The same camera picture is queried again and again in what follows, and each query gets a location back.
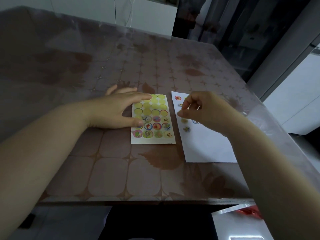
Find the sheet of paper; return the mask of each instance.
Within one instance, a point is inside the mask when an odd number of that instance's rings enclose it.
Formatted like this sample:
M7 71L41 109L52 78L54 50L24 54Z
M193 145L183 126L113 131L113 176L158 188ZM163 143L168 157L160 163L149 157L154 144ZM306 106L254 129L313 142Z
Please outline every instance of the sheet of paper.
M197 121L182 119L177 115L187 93L171 92L182 147L187 163L236 163L229 140Z
M131 128L131 144L176 144L167 96L151 95L151 100L132 105L132 117L142 119L144 125Z

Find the black pants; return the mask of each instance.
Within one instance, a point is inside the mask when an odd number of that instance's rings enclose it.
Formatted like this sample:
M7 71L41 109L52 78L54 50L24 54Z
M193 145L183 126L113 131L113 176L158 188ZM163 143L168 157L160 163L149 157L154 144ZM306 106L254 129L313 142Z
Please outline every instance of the black pants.
M210 210L196 205L113 206L99 240L218 240Z

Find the dining table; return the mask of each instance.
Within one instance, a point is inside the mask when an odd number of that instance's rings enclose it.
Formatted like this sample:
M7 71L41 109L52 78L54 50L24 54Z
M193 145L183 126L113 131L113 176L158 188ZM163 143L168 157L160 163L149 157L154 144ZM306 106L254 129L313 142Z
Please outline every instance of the dining table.
M38 204L254 204L238 163L185 161L172 91L225 99L320 192L320 174L213 44L30 7L0 12L0 26L1 141L114 84L166 95L169 104L176 144L131 144L131 128L88 128Z

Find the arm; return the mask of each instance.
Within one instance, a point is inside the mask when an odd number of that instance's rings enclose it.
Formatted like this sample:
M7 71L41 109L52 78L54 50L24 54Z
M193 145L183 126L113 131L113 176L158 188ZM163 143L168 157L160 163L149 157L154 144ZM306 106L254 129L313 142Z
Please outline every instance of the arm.
M110 88L107 95L116 88ZM1 143L0 239L6 239L30 213L87 127L142 123L122 117L130 104L151 98L135 91L124 88L109 96L60 106Z
M274 239L319 238L320 194L251 121L210 92L192 92L178 116L229 139Z

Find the sticker sheet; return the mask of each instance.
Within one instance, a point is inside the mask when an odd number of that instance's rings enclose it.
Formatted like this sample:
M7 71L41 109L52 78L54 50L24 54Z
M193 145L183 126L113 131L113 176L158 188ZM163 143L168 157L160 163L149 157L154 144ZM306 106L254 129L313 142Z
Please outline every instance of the sticker sheet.
M187 93L171 92L177 115ZM222 134L208 129L198 121L177 115L182 147L187 163L236 163L229 140Z
M176 144L166 95L151 96L132 105L132 117L142 119L144 125L131 128L131 144Z

